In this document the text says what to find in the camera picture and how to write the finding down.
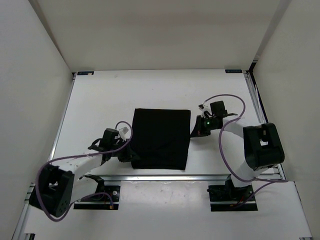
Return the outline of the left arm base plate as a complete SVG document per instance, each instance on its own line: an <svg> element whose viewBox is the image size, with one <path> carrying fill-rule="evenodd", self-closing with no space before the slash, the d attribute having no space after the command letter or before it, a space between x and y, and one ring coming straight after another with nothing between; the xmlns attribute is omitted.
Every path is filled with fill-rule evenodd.
<svg viewBox="0 0 320 240"><path fill-rule="evenodd" d="M99 185L96 193L106 193L94 195L89 198L77 201L73 205L74 210L103 210L116 211L120 205L121 185L120 182L105 182Z"/></svg>

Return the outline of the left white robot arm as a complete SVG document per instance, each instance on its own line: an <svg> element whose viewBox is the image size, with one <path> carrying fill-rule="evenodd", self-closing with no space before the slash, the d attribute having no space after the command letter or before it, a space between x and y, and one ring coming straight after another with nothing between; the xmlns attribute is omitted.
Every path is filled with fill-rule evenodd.
<svg viewBox="0 0 320 240"><path fill-rule="evenodd" d="M76 202L108 201L112 210L114 191L107 190L103 178L92 171L112 157L124 163L138 160L130 146L132 136L130 125L107 128L88 147L88 153L50 160L39 169L28 203L54 222L61 221Z"/></svg>

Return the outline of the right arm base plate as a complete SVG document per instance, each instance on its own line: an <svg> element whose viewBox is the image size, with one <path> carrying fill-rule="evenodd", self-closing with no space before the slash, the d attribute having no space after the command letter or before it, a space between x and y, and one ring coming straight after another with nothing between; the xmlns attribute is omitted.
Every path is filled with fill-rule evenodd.
<svg viewBox="0 0 320 240"><path fill-rule="evenodd" d="M242 203L254 192L252 185L240 189L230 189L225 185L209 185L211 212L254 212L258 211L256 199L253 196L249 201Z"/></svg>

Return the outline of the black skirt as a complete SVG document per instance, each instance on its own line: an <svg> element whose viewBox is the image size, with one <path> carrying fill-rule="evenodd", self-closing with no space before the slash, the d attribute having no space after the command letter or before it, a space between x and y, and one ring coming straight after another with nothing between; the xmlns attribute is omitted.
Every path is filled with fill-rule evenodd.
<svg viewBox="0 0 320 240"><path fill-rule="evenodd" d="M133 169L186 169L190 145L191 111L136 108L132 120L132 150L139 160Z"/></svg>

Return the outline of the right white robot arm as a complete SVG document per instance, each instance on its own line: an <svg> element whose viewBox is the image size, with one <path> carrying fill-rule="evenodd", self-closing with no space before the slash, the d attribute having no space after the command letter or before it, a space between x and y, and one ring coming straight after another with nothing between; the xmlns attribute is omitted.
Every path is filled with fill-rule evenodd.
<svg viewBox="0 0 320 240"><path fill-rule="evenodd" d="M223 101L216 101L207 107L200 104L201 114L196 117L191 138L207 137L218 130L218 147L222 160L230 172L224 184L224 193L230 200L238 199L259 175L285 160L284 149L274 123L252 125L235 113L228 113ZM232 133L243 140L244 161L232 170L223 151L223 133Z"/></svg>

